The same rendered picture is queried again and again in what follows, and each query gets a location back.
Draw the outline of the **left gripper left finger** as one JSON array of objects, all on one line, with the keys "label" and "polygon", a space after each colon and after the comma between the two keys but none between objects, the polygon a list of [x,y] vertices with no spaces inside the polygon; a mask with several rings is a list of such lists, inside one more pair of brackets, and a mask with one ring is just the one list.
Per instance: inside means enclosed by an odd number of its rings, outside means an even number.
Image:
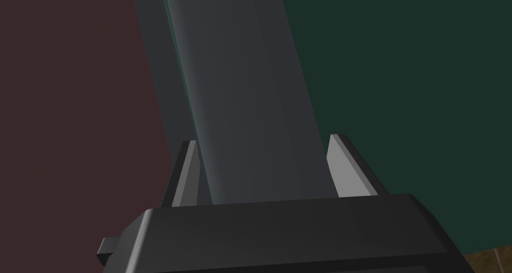
[{"label": "left gripper left finger", "polygon": [[161,207],[197,205],[200,180],[200,157],[195,140],[184,141],[179,149]]}]

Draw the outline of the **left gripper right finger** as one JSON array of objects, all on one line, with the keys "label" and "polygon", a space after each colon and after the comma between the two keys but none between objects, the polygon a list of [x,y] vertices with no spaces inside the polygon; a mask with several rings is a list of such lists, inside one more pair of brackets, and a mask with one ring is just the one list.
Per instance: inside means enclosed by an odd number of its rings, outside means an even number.
[{"label": "left gripper right finger", "polygon": [[330,136],[326,159],[338,197],[388,194],[346,135]]}]

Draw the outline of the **dark maroon door leaf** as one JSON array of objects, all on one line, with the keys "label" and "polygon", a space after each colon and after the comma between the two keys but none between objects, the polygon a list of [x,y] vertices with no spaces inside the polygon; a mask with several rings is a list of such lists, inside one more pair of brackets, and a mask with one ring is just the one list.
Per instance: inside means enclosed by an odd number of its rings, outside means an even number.
[{"label": "dark maroon door leaf", "polygon": [[0,273],[102,273],[170,168],[133,0],[0,0]]}]

